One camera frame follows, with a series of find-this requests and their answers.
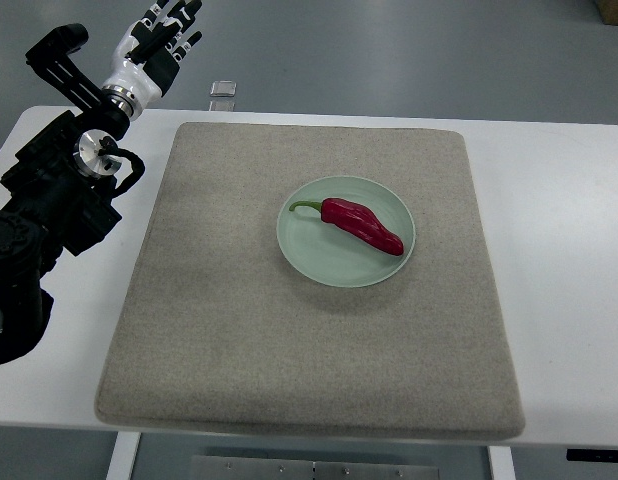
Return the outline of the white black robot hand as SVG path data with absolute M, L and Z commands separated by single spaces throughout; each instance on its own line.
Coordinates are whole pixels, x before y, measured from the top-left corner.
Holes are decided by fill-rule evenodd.
M 123 35 L 102 91 L 130 120 L 171 88 L 180 64 L 202 38 L 190 31 L 201 8 L 200 1 L 155 1 Z

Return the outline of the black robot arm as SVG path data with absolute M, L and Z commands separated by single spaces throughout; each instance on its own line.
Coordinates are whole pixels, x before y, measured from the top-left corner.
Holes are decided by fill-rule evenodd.
M 41 287 L 63 251 L 79 255 L 120 221 L 114 198 L 144 174 L 142 160 L 118 147 L 130 112 L 70 60 L 88 40 L 81 24 L 57 27 L 26 54 L 28 65 L 76 107 L 43 128 L 1 178 L 0 365 L 31 352 L 48 326 L 52 297 Z

